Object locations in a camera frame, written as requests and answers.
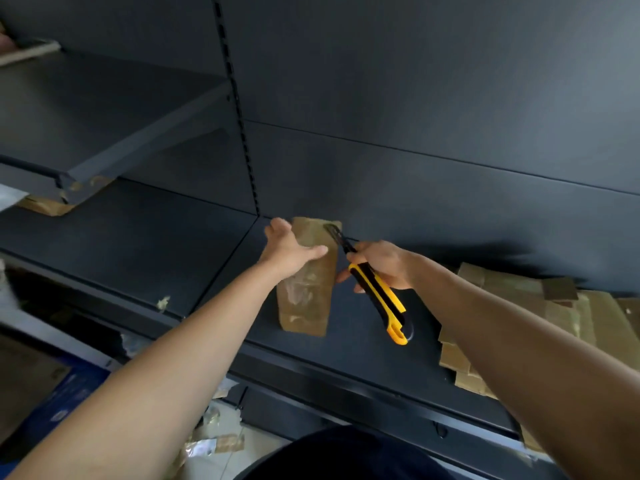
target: right hand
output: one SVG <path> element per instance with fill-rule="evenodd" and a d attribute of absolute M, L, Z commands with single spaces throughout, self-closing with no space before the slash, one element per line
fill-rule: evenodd
<path fill-rule="evenodd" d="M 360 241 L 355 246 L 357 253 L 347 253 L 347 259 L 353 264 L 368 262 L 391 288 L 405 290 L 411 288 L 406 277 L 406 260 L 411 252 L 399 248 L 387 241 Z M 351 275 L 349 269 L 343 269 L 336 276 L 335 282 L 347 281 Z M 356 293 L 364 293 L 360 285 L 354 288 Z"/>

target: left hand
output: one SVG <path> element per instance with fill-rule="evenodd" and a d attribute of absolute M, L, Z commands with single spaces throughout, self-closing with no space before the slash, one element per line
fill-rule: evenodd
<path fill-rule="evenodd" d="M 271 220 L 264 233 L 267 245 L 258 262 L 272 264 L 280 280 L 296 274 L 308 261 L 321 258 L 329 250 L 326 246 L 300 246 L 291 224 L 279 217 Z"/>

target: dark gray shelf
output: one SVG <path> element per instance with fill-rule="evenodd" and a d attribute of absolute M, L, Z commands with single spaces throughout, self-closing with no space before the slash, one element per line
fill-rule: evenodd
<path fill-rule="evenodd" d="M 316 413 L 305 403 L 296 404 L 277 393 L 250 385 L 241 402 L 242 419 L 250 426 L 274 435 L 297 440 L 346 422 L 418 446 L 453 471 L 491 479 L 566 480 L 551 463 L 532 461 L 472 435 L 415 418 L 326 384 L 298 377 L 287 379 L 283 377 L 283 371 L 270 369 L 268 372 L 272 384 L 292 385 L 302 395 L 312 395 L 320 408 Z"/>
<path fill-rule="evenodd" d="M 262 218 L 254 224 L 204 300 L 258 258 L 267 223 Z M 339 267 L 345 265 L 341 256 Z M 283 367 L 332 377 L 342 388 L 411 409 L 424 417 L 438 421 L 455 418 L 449 420 L 453 427 L 481 436 L 487 431 L 494 441 L 503 444 L 519 444 L 515 422 L 498 401 L 456 387 L 452 373 L 438 365 L 440 325 L 419 298 L 412 291 L 401 292 L 400 298 L 415 323 L 415 337 L 407 346 L 395 345 L 388 338 L 371 302 L 352 293 L 352 283 L 346 283 L 333 291 L 332 313 L 324 338 L 283 331 L 272 293 L 241 352 Z"/>
<path fill-rule="evenodd" d="M 253 387 L 247 387 L 240 407 L 243 423 L 289 441 L 299 440 L 326 428 L 340 426 L 339 423 L 281 401 Z"/>
<path fill-rule="evenodd" d="M 101 186 L 94 177 L 117 177 L 217 128 L 234 131 L 235 115 L 224 104 L 229 92 L 229 81 L 216 75 L 74 52 L 4 67 L 0 182 L 83 201 Z"/>
<path fill-rule="evenodd" d="M 0 213 L 10 263 L 174 326 L 188 315 L 255 217 L 117 180 L 62 217 Z M 166 312 L 158 300 L 170 296 Z"/>

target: black and yellow handle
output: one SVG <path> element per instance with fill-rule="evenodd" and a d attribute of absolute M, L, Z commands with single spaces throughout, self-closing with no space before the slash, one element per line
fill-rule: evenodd
<path fill-rule="evenodd" d="M 396 294 L 367 263 L 350 264 L 349 271 L 376 306 L 391 339 L 407 345 L 413 337 L 413 323 Z"/>

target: debris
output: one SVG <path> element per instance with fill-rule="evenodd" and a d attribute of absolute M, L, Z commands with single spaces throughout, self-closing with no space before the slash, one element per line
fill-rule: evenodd
<path fill-rule="evenodd" d="M 169 305 L 170 299 L 171 297 L 167 295 L 164 298 L 158 300 L 158 302 L 156 303 L 156 308 L 158 309 L 158 311 L 160 311 L 160 313 L 164 313 L 167 305 Z"/>

